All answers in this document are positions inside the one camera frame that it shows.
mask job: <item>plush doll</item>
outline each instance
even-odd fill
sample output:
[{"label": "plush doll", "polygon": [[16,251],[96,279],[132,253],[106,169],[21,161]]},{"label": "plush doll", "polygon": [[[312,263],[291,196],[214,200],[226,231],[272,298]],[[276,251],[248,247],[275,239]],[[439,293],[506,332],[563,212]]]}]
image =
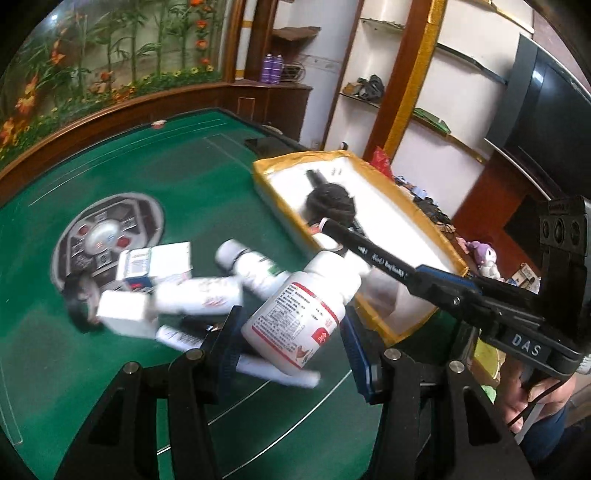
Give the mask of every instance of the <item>plush doll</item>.
[{"label": "plush doll", "polygon": [[474,261],[483,277],[502,281],[499,269],[496,267],[496,252],[490,245],[481,244],[480,242],[468,242],[466,246],[472,252]]}]

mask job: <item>white tube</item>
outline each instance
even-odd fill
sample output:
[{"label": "white tube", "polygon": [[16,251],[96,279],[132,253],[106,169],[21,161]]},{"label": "white tube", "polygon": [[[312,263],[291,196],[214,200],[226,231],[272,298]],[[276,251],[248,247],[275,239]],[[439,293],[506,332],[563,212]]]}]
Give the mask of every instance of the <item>white tube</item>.
[{"label": "white tube", "polygon": [[[166,325],[160,327],[156,332],[156,341],[179,352],[200,348],[203,343],[200,338]],[[236,371],[292,387],[315,388],[320,382],[320,372],[301,370],[296,375],[286,375],[266,360],[244,353],[238,360]]]},{"label": "white tube", "polygon": [[154,289],[154,304],[159,313],[173,315],[228,314],[234,305],[242,305],[242,283],[238,277],[164,282]]}]

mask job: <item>white pill bottle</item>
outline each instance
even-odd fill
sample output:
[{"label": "white pill bottle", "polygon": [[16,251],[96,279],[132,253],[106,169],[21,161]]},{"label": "white pill bottle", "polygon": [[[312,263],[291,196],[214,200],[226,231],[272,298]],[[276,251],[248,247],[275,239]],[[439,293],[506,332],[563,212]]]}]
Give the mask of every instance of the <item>white pill bottle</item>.
[{"label": "white pill bottle", "polygon": [[154,289],[158,313],[226,315],[234,305],[242,305],[242,283],[236,277],[165,281]]},{"label": "white pill bottle", "polygon": [[360,286],[344,258],[320,252],[256,311],[242,336],[283,373],[297,374],[338,327]]},{"label": "white pill bottle", "polygon": [[291,275],[277,267],[273,260],[234,239],[224,242],[217,249],[216,262],[240,278],[242,284],[261,300],[273,295]]}]

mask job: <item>medicine box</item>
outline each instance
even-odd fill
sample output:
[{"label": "medicine box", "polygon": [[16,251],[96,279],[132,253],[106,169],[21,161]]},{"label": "medicine box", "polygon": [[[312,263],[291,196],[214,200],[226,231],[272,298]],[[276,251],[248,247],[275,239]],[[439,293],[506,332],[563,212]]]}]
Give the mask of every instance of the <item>medicine box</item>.
[{"label": "medicine box", "polygon": [[191,242],[125,250],[119,256],[116,279],[127,283],[132,290],[189,278]]},{"label": "medicine box", "polygon": [[159,328],[150,295],[140,291],[104,291],[96,316],[117,335],[154,339]]}]

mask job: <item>wall mural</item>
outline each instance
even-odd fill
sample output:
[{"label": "wall mural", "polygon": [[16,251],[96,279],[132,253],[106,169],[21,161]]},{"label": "wall mural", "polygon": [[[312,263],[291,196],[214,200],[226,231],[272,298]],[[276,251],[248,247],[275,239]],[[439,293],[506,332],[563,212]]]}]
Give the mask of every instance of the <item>wall mural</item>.
[{"label": "wall mural", "polygon": [[0,168],[59,128],[147,93],[221,78],[232,0],[66,0],[0,77]]}]

